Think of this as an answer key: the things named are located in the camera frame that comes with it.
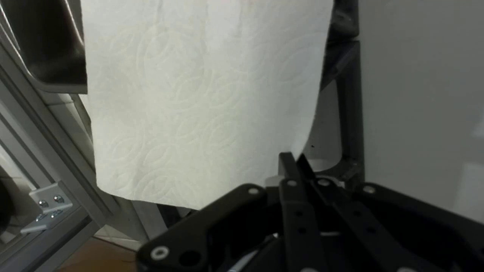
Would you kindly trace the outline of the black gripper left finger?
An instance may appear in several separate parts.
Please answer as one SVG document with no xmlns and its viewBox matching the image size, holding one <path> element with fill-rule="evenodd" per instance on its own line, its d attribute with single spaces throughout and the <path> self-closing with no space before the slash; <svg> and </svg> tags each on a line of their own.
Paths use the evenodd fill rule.
<svg viewBox="0 0 484 272">
<path fill-rule="evenodd" d="M 278 172 L 282 176 L 278 184 L 278 198 L 287 270 L 322 272 L 317 223 L 305 193 L 304 178 L 290 152 L 281 152 L 278 158 Z"/>
</svg>

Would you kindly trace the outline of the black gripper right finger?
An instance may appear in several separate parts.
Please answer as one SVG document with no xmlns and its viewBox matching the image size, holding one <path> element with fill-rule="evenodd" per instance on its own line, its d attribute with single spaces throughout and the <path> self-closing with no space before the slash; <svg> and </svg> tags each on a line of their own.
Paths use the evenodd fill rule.
<svg viewBox="0 0 484 272">
<path fill-rule="evenodd" d="M 405 249 L 373 213 L 337 182 L 317 178 L 308 160 L 301 155 L 296 164 L 302 167 L 311 192 L 326 205 L 343 228 L 356 256 L 369 272 L 426 272 L 429 263 Z"/>
</svg>

